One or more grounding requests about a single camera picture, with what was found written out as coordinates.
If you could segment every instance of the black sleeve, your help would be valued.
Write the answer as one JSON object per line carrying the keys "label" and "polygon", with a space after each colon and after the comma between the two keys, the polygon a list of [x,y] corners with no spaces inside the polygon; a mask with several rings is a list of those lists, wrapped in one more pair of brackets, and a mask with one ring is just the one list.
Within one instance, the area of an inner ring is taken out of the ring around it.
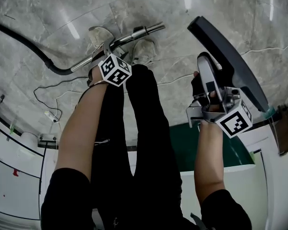
{"label": "black sleeve", "polygon": [[89,180],[74,169],[56,170],[41,208],[42,230],[93,227]]}
{"label": "black sleeve", "polygon": [[218,190],[209,195],[202,204],[202,221],[207,228],[216,230],[251,230],[249,216],[229,191]]}

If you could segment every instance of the wristband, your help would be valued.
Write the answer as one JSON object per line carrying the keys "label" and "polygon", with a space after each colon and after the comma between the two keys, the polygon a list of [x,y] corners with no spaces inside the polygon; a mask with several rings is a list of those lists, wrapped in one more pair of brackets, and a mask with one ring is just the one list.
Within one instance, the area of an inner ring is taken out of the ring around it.
{"label": "wristband", "polygon": [[93,88],[93,87],[96,86],[96,85],[106,84],[106,83],[108,83],[108,82],[106,82],[106,81],[104,81],[104,80],[101,80],[101,81],[98,81],[98,82],[92,84],[91,86],[89,86],[88,89],[87,89],[86,91],[84,91],[83,94],[81,95],[81,97],[80,97],[80,99],[79,99],[79,101],[78,101],[78,104],[79,104],[79,102],[81,101],[81,99],[82,99],[82,97],[84,96],[84,94],[85,94],[89,89]]}

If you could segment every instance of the sneaker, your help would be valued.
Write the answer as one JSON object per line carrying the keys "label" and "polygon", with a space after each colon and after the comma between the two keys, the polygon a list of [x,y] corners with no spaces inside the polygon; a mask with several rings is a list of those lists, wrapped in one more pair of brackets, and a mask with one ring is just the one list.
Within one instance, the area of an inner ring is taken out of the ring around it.
{"label": "sneaker", "polygon": [[139,40],[133,48],[131,65],[141,64],[148,66],[156,56],[155,43],[149,39]]}
{"label": "sneaker", "polygon": [[107,39],[113,37],[113,34],[109,30],[100,26],[93,26],[88,29],[88,35],[95,48],[99,47]]}

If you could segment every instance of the black plastic panel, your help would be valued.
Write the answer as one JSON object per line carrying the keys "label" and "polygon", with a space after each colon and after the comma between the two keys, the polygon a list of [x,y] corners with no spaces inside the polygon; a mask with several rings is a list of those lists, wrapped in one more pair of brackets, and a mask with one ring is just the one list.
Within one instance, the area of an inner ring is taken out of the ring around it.
{"label": "black plastic panel", "polygon": [[192,21],[188,30],[222,66],[218,84],[241,88],[259,111],[268,111],[268,101],[262,88],[233,45],[202,16]]}

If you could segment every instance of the forearm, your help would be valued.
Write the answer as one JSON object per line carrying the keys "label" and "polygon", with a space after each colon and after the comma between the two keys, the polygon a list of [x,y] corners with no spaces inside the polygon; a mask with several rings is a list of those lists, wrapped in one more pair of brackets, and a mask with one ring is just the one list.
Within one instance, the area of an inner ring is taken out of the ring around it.
{"label": "forearm", "polygon": [[194,168],[195,190],[200,203],[224,189],[223,133],[216,124],[201,123]]}
{"label": "forearm", "polygon": [[106,88],[107,84],[92,87],[77,105],[61,136],[56,170],[76,169],[91,179],[93,148]]}

